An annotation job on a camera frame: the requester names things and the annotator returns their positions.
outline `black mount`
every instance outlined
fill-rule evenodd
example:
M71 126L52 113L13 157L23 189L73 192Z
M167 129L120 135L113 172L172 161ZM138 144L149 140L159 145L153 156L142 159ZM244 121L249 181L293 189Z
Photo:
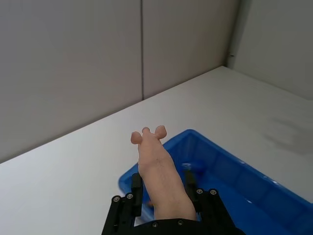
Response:
M102 235L244 235L236 228L224 206L219 192L197 188L190 171L185 171L185 190L201 221L188 219L154 220L134 227L137 216L141 216L143 183L138 173L132 175L132 192L125 197L112 198Z

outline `gray wall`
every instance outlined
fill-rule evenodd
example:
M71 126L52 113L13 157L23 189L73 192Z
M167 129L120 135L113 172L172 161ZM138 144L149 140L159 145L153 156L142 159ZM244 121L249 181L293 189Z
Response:
M145 98L224 64L238 0L144 0Z
M139 0L1 0L0 35L0 162L141 100Z
M238 0L142 2L0 0L0 162L223 64Z
M313 100L313 1L243 2L229 67Z

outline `blue container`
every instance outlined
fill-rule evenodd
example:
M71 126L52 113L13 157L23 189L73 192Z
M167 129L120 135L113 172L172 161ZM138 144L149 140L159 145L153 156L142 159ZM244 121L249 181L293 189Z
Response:
M313 235L311 203L198 132L186 130L163 146L172 156L182 180L183 167L191 164L198 187L219 191L235 225L247 235ZM136 172L137 164L119 179L124 193L131 191L131 176ZM143 203L148 201L144 189ZM143 204L141 219L153 220L153 209Z

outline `screw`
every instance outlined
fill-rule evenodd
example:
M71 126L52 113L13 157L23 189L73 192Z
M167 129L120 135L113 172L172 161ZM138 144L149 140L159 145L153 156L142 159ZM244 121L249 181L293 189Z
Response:
M210 193L211 193L212 195L215 195L215 194L216 194L216 190L212 189L212 190L210 190Z
M119 197L113 198L113 201L114 201L114 202L118 202L118 201L119 201Z

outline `bolt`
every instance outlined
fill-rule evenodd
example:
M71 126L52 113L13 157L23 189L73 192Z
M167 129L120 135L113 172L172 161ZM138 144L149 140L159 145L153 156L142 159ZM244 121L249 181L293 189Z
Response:
M212 195L215 195L215 194L216 194L216 190L212 189L212 190L210 190L210 193L211 193Z
M201 193L203 193L203 190L202 189L197 189L197 194L201 194Z
M119 201L119 197L117 196L117 197L113 198L113 201L114 202L118 202Z

